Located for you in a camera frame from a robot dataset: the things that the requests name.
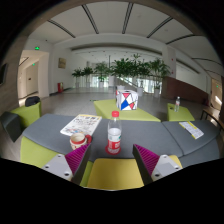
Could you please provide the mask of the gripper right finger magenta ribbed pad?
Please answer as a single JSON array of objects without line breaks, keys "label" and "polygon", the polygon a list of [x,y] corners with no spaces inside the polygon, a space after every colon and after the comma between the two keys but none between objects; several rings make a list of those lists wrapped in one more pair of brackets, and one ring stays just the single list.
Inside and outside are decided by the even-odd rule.
[{"label": "gripper right finger magenta ribbed pad", "polygon": [[133,145],[132,153],[136,159],[143,183],[145,185],[182,169],[182,165],[175,155],[159,156],[137,144]]}]

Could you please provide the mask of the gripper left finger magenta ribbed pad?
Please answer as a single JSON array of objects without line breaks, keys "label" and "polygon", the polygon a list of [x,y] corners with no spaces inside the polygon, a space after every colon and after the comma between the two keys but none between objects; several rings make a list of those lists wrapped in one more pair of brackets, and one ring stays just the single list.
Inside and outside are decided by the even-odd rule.
[{"label": "gripper left finger magenta ribbed pad", "polygon": [[84,175],[90,152],[91,144],[88,143],[66,155],[57,154],[42,169],[79,185]]}]

